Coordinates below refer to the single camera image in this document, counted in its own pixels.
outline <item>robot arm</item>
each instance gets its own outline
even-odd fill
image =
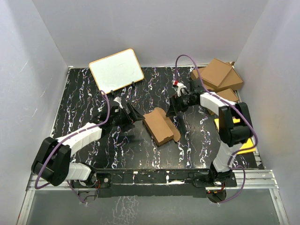
[[[57,149],[41,177],[54,186],[61,184],[65,180],[81,180],[87,185],[92,185],[95,174],[93,168],[84,163],[70,163],[70,158],[84,146],[110,133],[113,127],[120,126],[121,131],[125,132],[135,127],[133,125],[134,122],[144,119],[130,103],[127,103],[127,107],[130,113],[126,112],[121,104],[121,99],[117,97],[110,102],[109,119],[101,127],[97,126],[97,124],[105,120],[108,112],[107,106],[106,108],[104,107],[99,115],[77,131],[57,139],[52,137],[44,139],[32,164],[31,171],[38,174],[54,147],[66,137],[74,134]]]
[[[189,85],[190,92],[183,93],[181,91],[180,96],[177,93],[170,98],[170,108],[166,116],[177,116],[179,112],[185,112],[188,107],[193,105],[200,105],[208,108],[219,116],[221,145],[217,157],[210,166],[210,176],[213,181],[224,180],[230,176],[232,171],[231,165],[235,159],[234,153],[237,152],[242,144],[253,134],[232,108],[205,91],[200,80],[191,80]],[[246,103],[226,101],[231,105],[234,105],[250,125],[252,125]],[[240,119],[240,122],[233,123],[233,117]]]

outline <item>white board surface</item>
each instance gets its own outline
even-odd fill
[[[91,62],[90,70],[99,90],[106,94],[144,79],[144,74],[132,49],[127,49]]]

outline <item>whiteboard wooden frame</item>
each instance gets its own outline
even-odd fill
[[[115,91],[124,88],[130,85],[132,81],[138,82],[144,79],[141,66],[136,58],[135,52],[131,48],[91,62],[89,68],[99,90],[103,90],[106,94],[110,93],[111,90]],[[116,79],[115,73],[118,73],[120,79]],[[137,78],[130,80],[132,74],[135,74]],[[102,78],[108,77],[112,79],[106,82],[101,81]]]

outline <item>yellow object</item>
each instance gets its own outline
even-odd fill
[[[233,118],[234,123],[238,123],[239,121],[240,121],[240,119]],[[215,125],[217,127],[217,130],[219,131],[219,119],[215,119],[214,122],[215,122]],[[253,147],[253,142],[250,138],[248,138],[247,142],[242,145],[240,150],[251,148],[251,147]],[[249,149],[249,150],[246,150],[246,151],[240,151],[238,154],[244,154],[244,153],[249,153],[249,152],[254,152],[254,151],[255,151],[255,148],[252,148],[252,149]]]

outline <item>cable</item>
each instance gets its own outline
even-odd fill
[[[176,62],[175,62],[175,80],[178,81],[178,67],[177,67],[177,62],[178,62],[178,59],[179,59],[181,56],[186,56],[186,57],[188,57],[188,58],[193,62],[194,66],[195,66],[195,68],[196,68],[197,74],[198,74],[198,76],[199,76],[199,80],[200,80],[200,82],[201,82],[201,84],[202,84],[204,90],[205,90],[207,93],[209,93],[210,95],[212,95],[213,97],[219,99],[219,100],[220,100],[221,102],[223,102],[224,104],[228,105],[230,108],[232,108],[232,109],[233,109],[233,110],[241,117],[241,119],[245,122],[245,124],[249,127],[249,129],[250,129],[251,132],[253,133],[253,136],[254,136],[254,138],[255,138],[255,144],[254,144],[254,146],[253,146],[253,147],[250,147],[250,148],[242,149],[242,150],[249,150],[249,149],[255,148],[255,147],[257,146],[257,144],[258,144],[258,137],[257,137],[257,134],[256,134],[256,132],[254,131],[253,127],[250,125],[250,123],[246,120],[246,118],[239,112],[239,110],[238,110],[235,106],[233,106],[232,104],[230,104],[230,103],[227,102],[226,100],[220,98],[220,96],[215,95],[215,94],[211,93],[209,90],[207,90],[207,88],[204,86],[204,83],[203,83],[203,80],[202,80],[202,78],[201,78],[201,74],[200,74],[200,71],[199,71],[199,69],[198,69],[198,66],[197,66],[197,64],[195,63],[195,61],[194,61],[190,56],[185,55],[185,54],[182,54],[182,55],[180,55],[180,56],[177,57]],[[227,165],[229,166],[229,168],[231,168],[231,160],[232,160],[233,156],[235,156],[238,152],[240,152],[240,151],[242,151],[242,150],[237,150],[237,151],[235,151],[235,152],[230,156],[230,158],[229,158],[229,160],[228,160],[228,163],[227,163]],[[244,186],[245,186],[245,182],[246,182],[246,172],[245,172],[245,169],[244,169],[241,165],[238,165],[238,166],[236,166],[235,168],[232,168],[232,169],[234,170],[234,169],[237,169],[237,168],[241,168],[241,169],[243,170],[243,173],[244,173],[244,178],[243,178],[242,186],[241,186],[240,190],[239,190],[234,196],[232,196],[232,197],[230,197],[230,198],[228,198],[228,199],[225,199],[224,201],[221,201],[220,203],[228,202],[228,201],[232,200],[233,198],[237,197],[237,196],[242,192],[242,190],[243,190],[243,188],[244,188]]]
[[[225,202],[228,202],[232,199],[234,199],[235,197],[237,197],[243,190],[244,186],[245,186],[245,182],[246,182],[246,172],[245,172],[245,169],[241,166],[241,165],[237,165],[235,168],[233,168],[233,170],[235,169],[238,169],[238,168],[241,168],[243,170],[243,174],[244,174],[244,178],[243,178],[243,183],[242,183],[242,186],[240,187],[240,190],[232,197],[228,198],[228,199],[225,199],[219,203],[225,203]]]
[[[230,103],[227,102],[226,100],[220,98],[220,96],[215,95],[215,94],[211,93],[209,90],[207,90],[207,88],[204,86],[204,83],[203,83],[203,80],[202,80],[202,78],[201,78],[201,74],[200,74],[200,71],[199,71],[199,69],[198,69],[198,66],[197,66],[197,64],[195,63],[195,61],[194,61],[190,56],[183,54],[183,55],[180,55],[180,56],[177,57],[176,62],[175,62],[175,80],[178,81],[178,67],[177,67],[177,61],[178,61],[178,59],[179,59],[181,56],[186,56],[186,57],[188,57],[188,58],[191,59],[191,61],[193,62],[194,66],[195,66],[195,68],[196,68],[197,74],[198,74],[198,76],[199,76],[199,80],[201,81],[201,84],[202,84],[204,90],[205,90],[207,93],[209,93],[210,95],[212,95],[213,97],[219,99],[219,100],[220,100],[221,102],[223,102],[224,104],[228,105],[230,108],[232,108],[232,109],[233,109],[233,110],[241,117],[241,119],[245,122],[245,124],[249,127],[249,129],[250,129],[251,132],[253,133],[253,136],[254,136],[254,138],[255,138],[255,144],[254,144],[254,146],[253,146],[253,147],[246,148],[246,149],[243,149],[243,150],[249,150],[249,149],[255,148],[255,147],[257,146],[257,144],[258,144],[258,137],[257,137],[257,134],[256,134],[256,132],[254,131],[253,127],[250,125],[250,123],[246,120],[246,118],[239,112],[239,110],[238,110],[235,106],[233,106],[232,104],[230,104]],[[231,162],[233,156],[235,156],[239,151],[242,151],[242,150],[237,150],[237,151],[235,151],[235,152],[230,156],[230,158],[229,158],[229,160],[228,160],[228,163],[227,163],[229,167],[231,167],[230,162]]]
[[[68,140],[68,139],[70,139],[71,137],[74,137],[74,136],[76,136],[77,134],[82,133],[82,132],[84,132],[84,131],[86,131],[86,130],[90,130],[90,129],[92,129],[92,128],[99,127],[99,126],[105,124],[105,123],[108,121],[109,115],[110,115],[110,105],[109,105],[109,100],[108,100],[108,97],[107,97],[107,95],[105,94],[104,91],[100,90],[100,94],[101,94],[101,97],[102,97],[102,98],[106,101],[106,103],[107,103],[107,116],[106,116],[106,119],[105,119],[103,122],[99,123],[99,124],[96,124],[96,125],[93,125],[93,126],[91,126],[91,127],[88,127],[87,129],[82,129],[82,130],[80,130],[78,133],[71,134],[71,135],[67,136],[66,138],[64,138],[61,142],[59,142],[59,143],[54,147],[54,149],[52,150],[52,152],[49,154],[49,156],[48,156],[48,158],[46,159],[46,161],[44,162],[44,164],[43,164],[41,170],[39,171],[39,173],[38,173],[38,175],[37,175],[37,180],[36,180],[35,185],[34,185],[35,189],[39,190],[39,189],[44,188],[45,186],[47,186],[47,185],[50,184],[50,183],[46,183],[46,184],[43,184],[42,186],[38,186],[39,179],[41,178],[41,175],[43,174],[44,169],[46,168],[47,164],[49,163],[51,157],[54,155],[54,153],[56,152],[56,150],[57,150],[57,149],[58,149],[58,148],[59,148],[66,140]],[[84,201],[84,200],[76,193],[76,191],[75,191],[74,188],[71,186],[71,184],[70,184],[70,182],[69,182],[68,180],[67,180],[67,183],[68,183],[68,185],[70,186],[70,188],[72,189],[72,191],[78,196],[79,200],[81,200],[83,203],[86,203],[86,202],[85,202],[85,201]]]
[[[84,200],[86,201],[88,199],[88,197],[98,197],[98,195],[88,195],[88,196],[85,197]]]
[[[77,198],[84,204],[86,204],[87,202],[82,199],[79,194],[75,191],[75,189],[72,187],[72,185],[70,184],[70,182],[67,180],[67,184],[69,185],[69,187],[71,188],[71,190],[73,191],[73,193],[77,196]]]

